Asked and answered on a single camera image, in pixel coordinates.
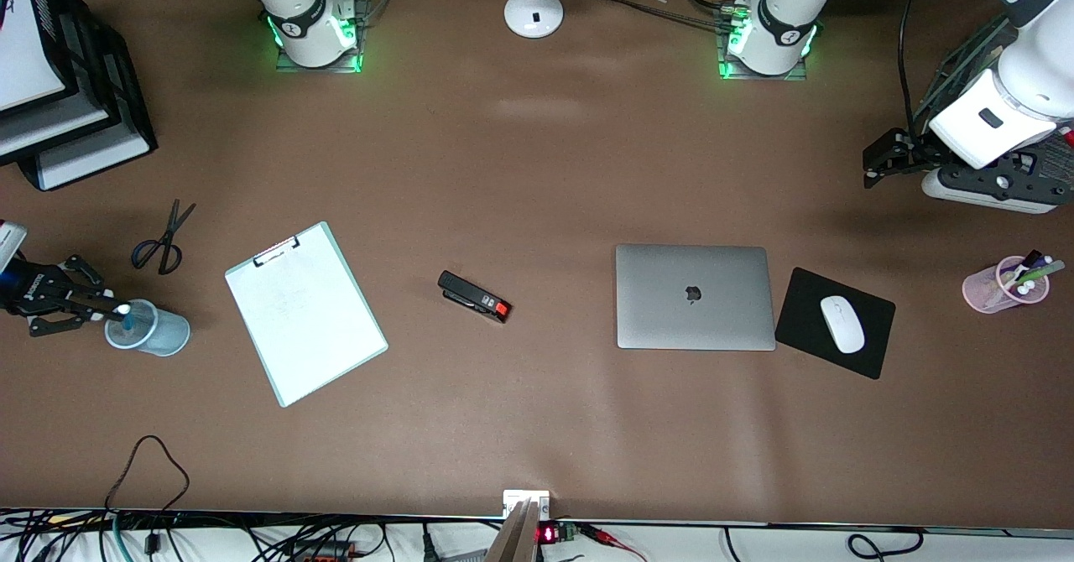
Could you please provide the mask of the orange power strip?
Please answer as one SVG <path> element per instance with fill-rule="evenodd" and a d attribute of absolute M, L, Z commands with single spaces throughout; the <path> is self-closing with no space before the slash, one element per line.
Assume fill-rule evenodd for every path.
<path fill-rule="evenodd" d="M 285 550 L 289 562 L 350 562 L 355 559 L 353 542 L 342 539 L 300 539 Z"/>

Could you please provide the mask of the white computer mouse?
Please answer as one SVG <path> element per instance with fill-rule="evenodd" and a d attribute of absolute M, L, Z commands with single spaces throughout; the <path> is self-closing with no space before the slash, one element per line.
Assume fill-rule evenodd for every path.
<path fill-rule="evenodd" d="M 841 354 L 856 354 L 863 349 L 863 325 L 848 299 L 840 296 L 821 299 L 821 316 Z"/>

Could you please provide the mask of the white mounting bracket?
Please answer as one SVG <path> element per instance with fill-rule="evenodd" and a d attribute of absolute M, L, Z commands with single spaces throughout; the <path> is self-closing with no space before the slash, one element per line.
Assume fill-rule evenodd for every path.
<path fill-rule="evenodd" d="M 502 517 L 506 519 L 510 513 L 513 511 L 518 503 L 534 502 L 538 505 L 538 515 L 540 515 L 540 521 L 549 521 L 551 518 L 551 493 L 548 490 L 524 490 L 524 489 L 508 489 L 503 490 L 502 496 Z"/>

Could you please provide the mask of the silver laptop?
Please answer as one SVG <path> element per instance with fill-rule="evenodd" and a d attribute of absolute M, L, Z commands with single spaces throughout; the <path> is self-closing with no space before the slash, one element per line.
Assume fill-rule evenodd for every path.
<path fill-rule="evenodd" d="M 761 247 L 620 244 L 616 343 L 636 351 L 774 351 Z"/>

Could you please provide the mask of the black scissors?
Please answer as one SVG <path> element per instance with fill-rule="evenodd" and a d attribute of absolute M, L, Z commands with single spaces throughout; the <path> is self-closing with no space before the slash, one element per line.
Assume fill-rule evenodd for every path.
<path fill-rule="evenodd" d="M 142 270 L 158 253 L 160 255 L 157 268 L 158 275 L 165 276 L 175 272 L 183 263 L 183 250 L 175 244 L 175 237 L 195 207 L 195 204 L 190 204 L 180 211 L 180 199 L 174 200 L 171 211 L 169 211 L 164 233 L 161 234 L 161 237 L 149 237 L 149 240 L 142 241 L 134 246 L 130 256 L 132 266 L 135 270 Z"/>

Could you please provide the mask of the light green pen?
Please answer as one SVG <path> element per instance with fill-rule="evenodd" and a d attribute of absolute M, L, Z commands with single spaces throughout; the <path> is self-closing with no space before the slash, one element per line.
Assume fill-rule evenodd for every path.
<path fill-rule="evenodd" d="M 1047 263 L 1039 268 L 1032 268 L 1032 270 L 1028 270 L 1027 272 L 1020 273 L 1020 275 L 1018 275 L 1016 279 L 1012 279 L 1007 284 L 1005 284 L 1005 289 L 1020 286 L 1021 284 L 1028 282 L 1041 280 L 1043 278 L 1046 278 L 1046 276 L 1051 275 L 1051 273 L 1063 270 L 1063 268 L 1065 266 L 1066 264 L 1063 263 L 1063 261 L 1055 260 L 1054 263 Z"/>

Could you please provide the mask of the mint clipboard with white paper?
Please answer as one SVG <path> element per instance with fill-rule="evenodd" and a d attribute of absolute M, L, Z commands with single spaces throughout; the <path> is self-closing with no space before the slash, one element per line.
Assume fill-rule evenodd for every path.
<path fill-rule="evenodd" d="M 229 268 L 224 280 L 281 408 L 390 347 L 325 221 Z"/>

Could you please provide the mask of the light blue mesh cup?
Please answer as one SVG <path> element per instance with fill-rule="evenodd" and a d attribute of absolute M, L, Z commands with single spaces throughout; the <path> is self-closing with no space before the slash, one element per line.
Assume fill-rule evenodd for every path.
<path fill-rule="evenodd" d="M 104 325 L 105 341 L 120 351 L 141 351 L 166 358 L 185 347 L 190 338 L 189 321 L 168 309 L 160 309 L 148 299 L 131 299 L 132 328 L 119 330 L 119 325 L 107 319 Z"/>

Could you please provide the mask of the black mouse pad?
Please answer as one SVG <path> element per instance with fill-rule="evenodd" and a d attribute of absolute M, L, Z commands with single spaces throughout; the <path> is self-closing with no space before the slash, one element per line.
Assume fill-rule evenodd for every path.
<path fill-rule="evenodd" d="M 821 316 L 821 299 L 840 296 L 848 299 L 863 325 L 863 349 L 856 354 L 837 350 L 827 325 Z M 825 278 L 806 268 L 790 272 L 789 288 L 779 315 L 775 336 L 781 344 L 790 346 L 828 361 L 833 366 L 845 368 L 869 379 L 881 377 L 889 345 L 896 305 L 889 299 L 868 294 L 836 280 Z"/>

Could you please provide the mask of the grey metal pole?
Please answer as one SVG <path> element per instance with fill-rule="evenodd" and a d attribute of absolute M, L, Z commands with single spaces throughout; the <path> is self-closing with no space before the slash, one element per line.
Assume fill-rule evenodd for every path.
<path fill-rule="evenodd" d="M 488 547 L 483 562 L 536 562 L 541 509 L 539 498 L 520 498 Z"/>

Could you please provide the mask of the white paper stack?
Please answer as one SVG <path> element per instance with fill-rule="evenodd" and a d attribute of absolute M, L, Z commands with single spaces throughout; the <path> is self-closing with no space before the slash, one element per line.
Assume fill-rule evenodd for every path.
<path fill-rule="evenodd" d="M 110 118 L 108 110 L 85 93 L 0 116 L 0 165 L 16 161 L 24 152 L 61 144 Z"/>
<path fill-rule="evenodd" d="M 108 127 L 107 130 L 38 154 L 31 161 L 29 177 L 39 190 L 49 191 L 73 181 L 83 181 L 150 150 L 150 141 L 137 131 Z"/>
<path fill-rule="evenodd" d="M 31 0 L 8 0 L 0 26 L 0 112 L 66 90 L 46 58 Z"/>

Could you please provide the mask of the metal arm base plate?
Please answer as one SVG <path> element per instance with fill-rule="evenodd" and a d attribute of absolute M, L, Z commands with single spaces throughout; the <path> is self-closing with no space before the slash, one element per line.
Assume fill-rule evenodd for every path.
<path fill-rule="evenodd" d="M 811 41 L 816 35 L 817 29 L 806 39 L 806 46 L 801 55 L 790 71 L 783 74 L 763 74 L 751 68 L 737 54 L 737 51 L 744 49 L 748 37 L 753 31 L 753 26 L 749 21 L 748 8 L 744 5 L 725 5 L 713 13 L 715 18 L 715 34 L 717 34 L 717 61 L 719 72 L 722 80 L 757 80 L 757 81 L 804 81 L 808 69 L 806 69 L 806 56 L 811 51 Z"/>
<path fill-rule="evenodd" d="M 292 17 L 266 15 L 279 47 L 276 70 L 361 72 L 369 13 L 371 0 L 313 0 Z"/>

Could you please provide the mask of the pink translucent pen cup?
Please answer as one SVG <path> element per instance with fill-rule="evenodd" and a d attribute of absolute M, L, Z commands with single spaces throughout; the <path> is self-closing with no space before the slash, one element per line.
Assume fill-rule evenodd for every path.
<path fill-rule="evenodd" d="M 1039 304 L 1050 294 L 1050 278 L 1017 284 L 1015 273 L 1024 256 L 1008 256 L 993 266 L 978 271 L 962 282 L 962 296 L 971 309 L 991 315 L 1002 309 Z"/>

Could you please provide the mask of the black stapler with red tip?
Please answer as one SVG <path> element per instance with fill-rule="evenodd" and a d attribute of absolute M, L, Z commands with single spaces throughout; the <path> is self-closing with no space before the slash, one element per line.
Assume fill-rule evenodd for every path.
<path fill-rule="evenodd" d="M 441 288 L 441 294 L 446 299 L 476 311 L 476 313 L 487 316 L 499 325 L 505 325 L 511 309 L 513 309 L 513 306 L 508 304 L 505 299 L 491 294 L 487 289 L 460 278 L 459 275 L 450 271 L 445 270 L 441 273 L 437 286 Z"/>

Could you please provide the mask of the black stacked paper tray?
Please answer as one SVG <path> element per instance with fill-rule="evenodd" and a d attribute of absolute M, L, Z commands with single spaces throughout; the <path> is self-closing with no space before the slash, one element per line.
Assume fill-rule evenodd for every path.
<path fill-rule="evenodd" d="M 43 106 L 43 104 L 58 101 L 67 96 L 85 93 L 101 106 L 106 107 L 111 118 L 108 123 L 99 123 L 91 130 L 70 136 L 61 144 L 99 133 L 107 130 L 108 127 L 124 127 L 128 131 L 137 131 L 139 134 L 150 141 L 151 150 L 146 154 L 156 150 L 158 142 L 149 119 L 149 110 L 146 107 L 141 86 L 137 83 L 137 73 L 135 73 L 124 37 L 112 29 L 110 24 L 97 18 L 83 0 L 31 1 L 44 53 L 57 76 L 66 84 L 66 90 L 23 104 L 20 107 L 0 112 L 0 116 Z M 49 147 L 38 147 L 34 152 L 24 152 L 16 161 L 0 165 L 0 168 L 8 165 L 19 168 L 24 178 L 38 189 L 35 183 L 32 183 L 29 177 L 31 161 L 38 154 L 61 144 L 50 144 Z"/>

